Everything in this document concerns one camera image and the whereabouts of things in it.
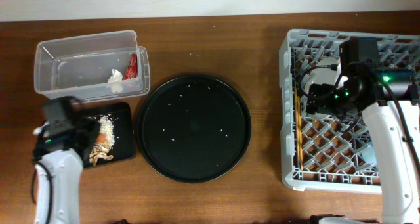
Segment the orange carrot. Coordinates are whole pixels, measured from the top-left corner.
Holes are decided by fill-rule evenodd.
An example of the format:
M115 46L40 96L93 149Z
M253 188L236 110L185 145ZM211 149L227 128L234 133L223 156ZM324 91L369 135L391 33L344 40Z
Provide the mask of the orange carrot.
M106 135L102 134L102 133L99 133L98 137L96 138L95 145L107 146L108 145L108 140L106 138Z

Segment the rice and food scraps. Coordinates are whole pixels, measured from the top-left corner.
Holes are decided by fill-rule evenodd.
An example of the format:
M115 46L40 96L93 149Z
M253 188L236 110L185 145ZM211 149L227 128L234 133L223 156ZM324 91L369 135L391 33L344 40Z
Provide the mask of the rice and food scraps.
M114 158L110 153L116 137L114 135L114 120L111 114L92 117L92 119L97 119L100 124L98 137L89 154L89 163L96 166L99 160L110 161Z

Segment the grey plate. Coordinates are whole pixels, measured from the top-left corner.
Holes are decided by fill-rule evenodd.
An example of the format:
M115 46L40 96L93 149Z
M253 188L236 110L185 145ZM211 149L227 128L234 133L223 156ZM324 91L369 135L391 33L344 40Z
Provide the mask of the grey plate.
M310 87L313 87L314 94L324 95L328 93L335 82L337 81L339 74L341 73L339 60L336 58L327 57L319 61L314 67L319 66L315 70L307 72L302 80L302 87L306 94L310 94ZM304 111L313 120L326 120L328 118L340 118L340 114L325 114L321 112L315 112L310 108L310 100L306 99L303 104Z

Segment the wooden chopstick short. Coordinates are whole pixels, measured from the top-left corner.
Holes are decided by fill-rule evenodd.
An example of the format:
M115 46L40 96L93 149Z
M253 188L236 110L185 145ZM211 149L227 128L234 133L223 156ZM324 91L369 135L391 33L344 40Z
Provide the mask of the wooden chopstick short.
M299 155L299 167L303 169L303 148L302 148L302 129L301 129L301 101L300 97L296 97L296 116L297 116L297 150Z

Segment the white tissue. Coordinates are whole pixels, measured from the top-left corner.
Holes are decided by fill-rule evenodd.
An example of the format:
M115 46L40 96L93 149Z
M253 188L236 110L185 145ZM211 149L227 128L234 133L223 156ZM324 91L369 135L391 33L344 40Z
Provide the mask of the white tissue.
M121 84L123 80L122 73L116 69L112 69L112 75L108 78L107 83L108 87L111 89L112 93L121 93L123 86Z

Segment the blue cup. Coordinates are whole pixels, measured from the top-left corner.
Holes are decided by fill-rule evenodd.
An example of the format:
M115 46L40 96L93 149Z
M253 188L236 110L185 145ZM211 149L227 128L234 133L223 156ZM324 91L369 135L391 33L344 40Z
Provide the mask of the blue cup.
M368 143L366 143L366 148L361 151L360 155L362 157L362 159L364 160L364 162L366 162L367 164L372 165L374 168L377 167L377 159L375 156L375 151L374 151L374 147L373 147L373 143L370 141Z

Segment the red snack wrapper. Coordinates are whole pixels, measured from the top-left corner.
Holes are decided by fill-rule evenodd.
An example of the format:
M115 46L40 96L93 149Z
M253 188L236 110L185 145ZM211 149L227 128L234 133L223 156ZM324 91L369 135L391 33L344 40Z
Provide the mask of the red snack wrapper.
M138 76L138 57L136 53L132 53L128 67L125 72L124 80L136 78Z

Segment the wooden chopstick long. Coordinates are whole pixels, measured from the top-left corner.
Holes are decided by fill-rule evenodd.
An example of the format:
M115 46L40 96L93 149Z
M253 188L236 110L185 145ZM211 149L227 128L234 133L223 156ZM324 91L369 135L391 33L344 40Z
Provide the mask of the wooden chopstick long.
M296 134L296 139L297 139L297 116L296 116L296 105L297 105L297 103L296 103L296 97L299 95L298 94L298 92L297 92L297 90L295 89L295 91L294 91L294 93L295 93L295 124L296 124L296 132L295 132L295 134ZM299 155L298 155L298 150L297 150L297 163L298 163L298 168L300 168L299 167Z

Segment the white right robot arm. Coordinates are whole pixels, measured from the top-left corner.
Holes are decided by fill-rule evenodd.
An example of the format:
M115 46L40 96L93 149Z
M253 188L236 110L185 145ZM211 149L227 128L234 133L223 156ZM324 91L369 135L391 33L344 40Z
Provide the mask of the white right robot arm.
M383 223L419 222L419 94L411 70L327 66L304 85L306 111L366 125L383 195Z

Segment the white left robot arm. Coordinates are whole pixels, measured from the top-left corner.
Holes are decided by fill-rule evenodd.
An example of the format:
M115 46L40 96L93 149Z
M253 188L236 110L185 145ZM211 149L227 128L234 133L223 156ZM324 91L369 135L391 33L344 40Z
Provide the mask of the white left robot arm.
M34 223L79 223L79 184L84 170L83 157L99 135L96 120L82 118L61 133L52 135L53 126L44 122L34 129L37 143L32 164L33 180L38 181Z

